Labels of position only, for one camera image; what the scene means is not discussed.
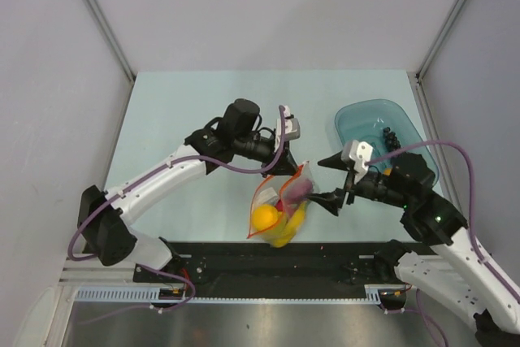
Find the purple onion toy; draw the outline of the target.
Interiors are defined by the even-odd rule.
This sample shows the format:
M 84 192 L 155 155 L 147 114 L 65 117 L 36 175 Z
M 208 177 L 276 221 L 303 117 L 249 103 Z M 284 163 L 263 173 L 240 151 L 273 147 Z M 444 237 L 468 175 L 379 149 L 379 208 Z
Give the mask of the purple onion toy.
M 309 193 L 312 193 L 314 183 L 308 178 L 299 178 L 294 180 L 285 190 L 282 195 L 282 200 L 285 204 L 300 204 L 306 199 Z

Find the red dragon fruit toy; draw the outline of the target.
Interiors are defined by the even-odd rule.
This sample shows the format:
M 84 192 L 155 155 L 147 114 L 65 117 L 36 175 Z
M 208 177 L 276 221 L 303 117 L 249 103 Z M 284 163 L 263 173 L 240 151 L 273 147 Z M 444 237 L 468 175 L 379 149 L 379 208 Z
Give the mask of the red dragon fruit toy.
M 288 204 L 287 202 L 284 202 L 282 199 L 279 199 L 275 203 L 275 208 L 279 213 L 283 213 L 286 215 L 291 215 L 293 213 L 293 206 L 291 204 Z

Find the clear zip bag orange zipper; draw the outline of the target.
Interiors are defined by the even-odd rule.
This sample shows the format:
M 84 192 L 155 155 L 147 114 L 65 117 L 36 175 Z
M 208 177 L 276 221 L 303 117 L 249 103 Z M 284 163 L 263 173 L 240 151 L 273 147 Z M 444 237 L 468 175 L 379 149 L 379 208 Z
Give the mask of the clear zip bag orange zipper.
M 249 207 L 249 239 L 274 248 L 286 246 L 306 221 L 307 196 L 315 190 L 310 163 L 293 176 L 267 176 L 255 189 Z

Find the yellow lemon toy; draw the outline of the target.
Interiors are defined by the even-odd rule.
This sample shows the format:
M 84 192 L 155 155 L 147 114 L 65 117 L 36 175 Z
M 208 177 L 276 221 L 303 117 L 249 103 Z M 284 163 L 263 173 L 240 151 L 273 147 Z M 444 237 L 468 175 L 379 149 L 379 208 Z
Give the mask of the yellow lemon toy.
M 255 231 L 269 229 L 276 224 L 279 219 L 279 211 L 275 206 L 263 204 L 258 206 L 251 215 L 251 224 Z

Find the yellow banana toy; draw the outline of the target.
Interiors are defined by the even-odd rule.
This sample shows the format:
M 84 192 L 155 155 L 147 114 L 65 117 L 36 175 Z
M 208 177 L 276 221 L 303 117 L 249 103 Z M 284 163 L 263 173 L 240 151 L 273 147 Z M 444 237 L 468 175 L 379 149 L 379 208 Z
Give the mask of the yellow banana toy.
M 279 220 L 271 229 L 270 244 L 274 248 L 281 248 L 288 244 L 298 233 L 306 221 L 307 202 L 303 202 L 291 214 L 279 213 Z

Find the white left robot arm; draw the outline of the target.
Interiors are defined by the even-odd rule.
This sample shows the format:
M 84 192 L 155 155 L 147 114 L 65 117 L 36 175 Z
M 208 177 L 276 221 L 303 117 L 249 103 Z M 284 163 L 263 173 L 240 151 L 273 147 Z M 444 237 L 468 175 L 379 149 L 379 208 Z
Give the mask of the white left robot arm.
M 253 196 L 251 211 L 271 207 L 273 222 L 257 229 L 275 230 L 275 242 L 286 244 L 304 222 L 306 207 L 319 190 L 308 163 L 298 164 L 290 142 L 300 126 L 287 106 L 280 106 L 276 126 L 262 136 L 259 106 L 237 98 L 224 114 L 185 138 L 184 143 L 155 167 L 107 191 L 92 185 L 81 195 L 74 240 L 83 237 L 93 257 L 105 267 L 124 260 L 150 269 L 161 281 L 175 279 L 180 263 L 166 240 L 133 229 L 133 224 L 156 203 L 217 168 L 265 180 Z

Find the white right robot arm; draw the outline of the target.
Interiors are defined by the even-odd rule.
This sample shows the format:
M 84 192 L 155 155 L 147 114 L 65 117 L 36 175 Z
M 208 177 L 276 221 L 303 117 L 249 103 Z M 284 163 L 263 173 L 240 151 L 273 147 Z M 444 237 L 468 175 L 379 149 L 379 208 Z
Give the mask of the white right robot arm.
M 419 154 L 392 155 L 385 175 L 369 171 L 368 155 L 339 152 L 318 162 L 345 171 L 344 185 L 310 195 L 333 215 L 357 197 L 400 207 L 401 224 L 417 242 L 429 247 L 461 277 L 454 280 L 397 240 L 376 255 L 375 274 L 384 283 L 397 279 L 439 302 L 464 322 L 482 346 L 519 344 L 519 287 L 471 236 L 468 218 L 433 189 L 434 172 Z

